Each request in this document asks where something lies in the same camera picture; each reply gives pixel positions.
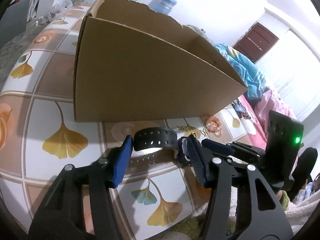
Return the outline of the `person's black hair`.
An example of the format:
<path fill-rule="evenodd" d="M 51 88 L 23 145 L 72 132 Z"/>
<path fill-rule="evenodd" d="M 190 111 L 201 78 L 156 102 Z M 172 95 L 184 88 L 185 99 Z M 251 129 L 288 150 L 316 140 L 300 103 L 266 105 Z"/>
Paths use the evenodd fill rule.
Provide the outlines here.
<path fill-rule="evenodd" d="M 297 166 L 292 173 L 295 182 L 292 185 L 291 190 L 287 194 L 291 201 L 293 201 L 299 190 L 303 187 L 308 177 L 310 176 L 310 173 L 316 163 L 317 157 L 317 149 L 308 147 L 298 158 Z"/>

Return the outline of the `pink floral blanket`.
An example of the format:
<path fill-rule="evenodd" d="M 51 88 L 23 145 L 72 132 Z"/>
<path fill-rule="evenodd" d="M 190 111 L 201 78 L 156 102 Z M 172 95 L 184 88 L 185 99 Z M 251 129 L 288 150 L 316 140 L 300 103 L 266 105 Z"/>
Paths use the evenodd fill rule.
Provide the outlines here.
<path fill-rule="evenodd" d="M 249 104 L 243 95 L 232 102 L 232 107 L 245 126 L 251 141 L 250 144 L 263 150 L 266 148 L 268 138 L 269 111 L 275 111 L 296 119 L 288 104 L 271 89 L 262 95 L 254 107 Z"/>

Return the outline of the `ginkgo patterned bed sheet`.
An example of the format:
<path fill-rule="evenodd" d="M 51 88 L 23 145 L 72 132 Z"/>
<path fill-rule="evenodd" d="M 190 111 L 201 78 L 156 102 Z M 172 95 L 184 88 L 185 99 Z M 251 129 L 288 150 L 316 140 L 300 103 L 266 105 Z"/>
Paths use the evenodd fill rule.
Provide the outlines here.
<path fill-rule="evenodd" d="M 44 195 L 67 164 L 87 166 L 140 129 L 167 126 L 179 136 L 193 133 L 223 144 L 251 142 L 231 106 L 215 115 L 216 133 L 206 131 L 204 117 L 76 122 L 74 58 L 88 9 L 86 3 L 71 7 L 33 38 L 1 90 L 1 199 L 23 232 L 29 231 Z M 198 233 L 195 217 L 210 191 L 200 187 L 190 168 L 170 167 L 126 174 L 111 197 L 125 239 L 155 239 L 177 226 L 178 238 L 190 239 Z"/>

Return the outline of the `white plastic bag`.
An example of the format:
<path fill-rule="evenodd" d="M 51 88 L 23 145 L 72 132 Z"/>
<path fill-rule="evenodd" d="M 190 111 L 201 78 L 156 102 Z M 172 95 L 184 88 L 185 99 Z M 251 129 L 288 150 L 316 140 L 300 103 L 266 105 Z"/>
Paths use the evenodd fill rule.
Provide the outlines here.
<path fill-rule="evenodd" d="M 73 6 L 73 2 L 71 0 L 64 0 L 61 4 L 56 3 L 52 8 L 50 8 L 47 12 L 47 18 L 49 22 L 52 22 L 56 18 L 58 18 L 63 12 Z"/>

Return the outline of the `grey cabinet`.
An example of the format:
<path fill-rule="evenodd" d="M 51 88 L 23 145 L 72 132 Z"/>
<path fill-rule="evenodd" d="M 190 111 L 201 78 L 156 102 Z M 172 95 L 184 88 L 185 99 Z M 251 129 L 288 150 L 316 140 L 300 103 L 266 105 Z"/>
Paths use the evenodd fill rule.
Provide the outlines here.
<path fill-rule="evenodd" d="M 26 30 L 30 0 L 20 0 L 5 11 L 1 19 L 0 47 Z"/>

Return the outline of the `blue water jug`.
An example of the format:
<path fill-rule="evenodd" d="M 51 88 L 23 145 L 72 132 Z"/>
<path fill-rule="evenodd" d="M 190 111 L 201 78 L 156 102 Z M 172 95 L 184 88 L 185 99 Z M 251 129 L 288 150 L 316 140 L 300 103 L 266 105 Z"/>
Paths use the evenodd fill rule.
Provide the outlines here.
<path fill-rule="evenodd" d="M 152 0 L 149 3 L 149 8 L 155 12 L 168 15 L 176 4 L 176 0 Z"/>

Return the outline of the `brown cardboard box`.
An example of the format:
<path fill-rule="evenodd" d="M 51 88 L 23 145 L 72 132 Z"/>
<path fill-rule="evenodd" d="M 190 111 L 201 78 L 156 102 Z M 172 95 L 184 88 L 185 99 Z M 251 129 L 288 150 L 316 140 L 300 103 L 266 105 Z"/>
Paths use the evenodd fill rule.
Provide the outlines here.
<path fill-rule="evenodd" d="M 78 122 L 192 118 L 216 114 L 247 91 L 200 34 L 130 0 L 96 0 L 75 55 Z"/>

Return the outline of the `brown wooden door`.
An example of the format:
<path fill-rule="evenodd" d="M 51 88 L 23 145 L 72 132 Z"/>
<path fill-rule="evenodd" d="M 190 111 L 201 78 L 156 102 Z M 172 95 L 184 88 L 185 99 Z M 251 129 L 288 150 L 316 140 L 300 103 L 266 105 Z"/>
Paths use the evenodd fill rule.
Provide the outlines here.
<path fill-rule="evenodd" d="M 278 40 L 279 38 L 274 33 L 257 22 L 236 42 L 233 48 L 256 63 Z"/>

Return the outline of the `black smart watch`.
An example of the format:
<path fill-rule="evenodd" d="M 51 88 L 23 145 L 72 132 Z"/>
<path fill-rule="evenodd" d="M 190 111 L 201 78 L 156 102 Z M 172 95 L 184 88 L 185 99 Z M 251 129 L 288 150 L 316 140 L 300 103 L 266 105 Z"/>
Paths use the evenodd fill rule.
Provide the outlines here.
<path fill-rule="evenodd" d="M 147 174 L 170 167 L 186 167 L 191 164 L 187 150 L 187 137 L 179 137 L 175 130 L 165 127 L 149 127 L 127 135 L 131 142 L 131 157 L 127 175 Z"/>

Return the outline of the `blue quilt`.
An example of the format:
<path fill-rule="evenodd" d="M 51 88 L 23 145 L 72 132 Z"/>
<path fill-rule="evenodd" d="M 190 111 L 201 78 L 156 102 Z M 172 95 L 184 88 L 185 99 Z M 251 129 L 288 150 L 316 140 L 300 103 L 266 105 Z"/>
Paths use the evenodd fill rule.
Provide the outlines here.
<path fill-rule="evenodd" d="M 245 55 L 224 43 L 218 43 L 215 49 L 229 62 L 246 84 L 247 101 L 260 100 L 267 91 L 265 74 Z"/>

